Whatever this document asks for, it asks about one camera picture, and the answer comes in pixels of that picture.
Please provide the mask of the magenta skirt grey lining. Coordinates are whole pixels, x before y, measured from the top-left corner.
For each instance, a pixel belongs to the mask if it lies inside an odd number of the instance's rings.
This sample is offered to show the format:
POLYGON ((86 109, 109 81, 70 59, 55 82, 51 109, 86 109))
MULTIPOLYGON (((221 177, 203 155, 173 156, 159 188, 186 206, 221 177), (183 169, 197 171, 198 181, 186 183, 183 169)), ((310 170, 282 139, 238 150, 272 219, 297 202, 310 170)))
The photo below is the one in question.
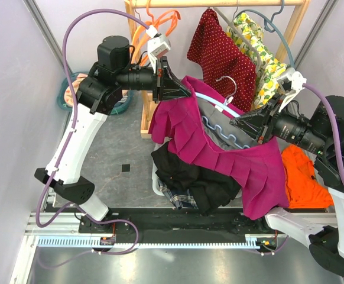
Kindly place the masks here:
POLYGON ((252 220, 263 217, 275 206, 288 207, 278 140, 272 138, 245 150, 222 150, 204 131, 196 94, 217 101, 222 96, 191 76, 185 76, 182 84, 192 95, 158 104, 148 130, 152 141, 163 144, 169 138, 168 150, 182 161, 234 178, 242 188, 244 214, 252 220))

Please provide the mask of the black pleated skirt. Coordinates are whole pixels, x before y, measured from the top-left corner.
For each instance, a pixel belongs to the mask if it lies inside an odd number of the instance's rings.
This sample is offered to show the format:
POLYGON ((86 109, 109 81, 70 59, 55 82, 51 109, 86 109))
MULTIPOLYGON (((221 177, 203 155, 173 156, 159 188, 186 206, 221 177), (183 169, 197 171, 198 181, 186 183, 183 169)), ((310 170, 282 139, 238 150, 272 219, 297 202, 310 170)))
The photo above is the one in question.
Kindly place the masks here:
POLYGON ((203 216, 211 214, 220 206, 228 205, 241 190, 240 184, 232 177, 185 163, 168 151, 168 143, 154 150, 151 157, 157 167, 158 178, 169 189, 189 189, 197 203, 197 210, 203 216))

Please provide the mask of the navy plaid skirt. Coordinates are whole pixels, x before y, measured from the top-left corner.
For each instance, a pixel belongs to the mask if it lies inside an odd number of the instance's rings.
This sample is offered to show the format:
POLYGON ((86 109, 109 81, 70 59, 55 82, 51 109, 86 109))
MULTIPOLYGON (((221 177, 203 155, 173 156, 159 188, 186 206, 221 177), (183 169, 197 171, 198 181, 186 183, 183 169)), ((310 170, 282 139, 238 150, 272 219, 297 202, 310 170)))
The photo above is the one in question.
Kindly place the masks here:
POLYGON ((159 178, 157 184, 160 192, 171 202, 171 204, 177 208, 194 208, 198 209, 197 203, 194 200, 193 194, 189 189, 179 191, 177 189, 169 189, 167 185, 159 178))

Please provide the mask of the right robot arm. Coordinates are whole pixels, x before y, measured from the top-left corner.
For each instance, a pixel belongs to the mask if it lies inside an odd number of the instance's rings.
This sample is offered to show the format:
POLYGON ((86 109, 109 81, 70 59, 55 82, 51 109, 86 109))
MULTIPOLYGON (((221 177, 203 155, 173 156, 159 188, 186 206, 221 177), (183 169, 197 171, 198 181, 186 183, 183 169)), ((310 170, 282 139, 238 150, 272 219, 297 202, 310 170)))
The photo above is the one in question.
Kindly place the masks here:
POLYGON ((261 233, 272 228, 286 231, 308 248, 322 268, 344 278, 344 185, 336 161, 330 118, 322 102, 311 118, 281 109, 282 103, 281 96, 273 98, 263 107, 231 119, 230 124, 259 144, 278 137, 314 154, 314 168, 333 199, 337 227, 311 225, 283 209, 274 209, 254 217, 255 229, 261 233))

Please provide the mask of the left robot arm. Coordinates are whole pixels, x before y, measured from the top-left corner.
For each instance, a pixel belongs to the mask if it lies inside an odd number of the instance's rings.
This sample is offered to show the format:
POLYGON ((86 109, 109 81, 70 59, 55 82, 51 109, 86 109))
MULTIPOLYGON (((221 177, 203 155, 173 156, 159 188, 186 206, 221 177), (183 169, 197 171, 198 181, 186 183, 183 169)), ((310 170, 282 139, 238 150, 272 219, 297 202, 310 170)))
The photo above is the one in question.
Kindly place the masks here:
POLYGON ((190 91, 169 67, 166 53, 170 49, 168 38, 157 34, 147 42, 151 65, 141 67, 131 62, 127 38, 119 35, 105 38, 98 45, 97 62, 77 89, 77 105, 53 159, 45 168, 35 171, 37 180, 88 214, 92 226, 100 233, 112 228, 113 219, 109 208, 94 193, 94 184, 81 176, 83 161, 124 90, 151 91, 156 102, 190 97, 190 91))

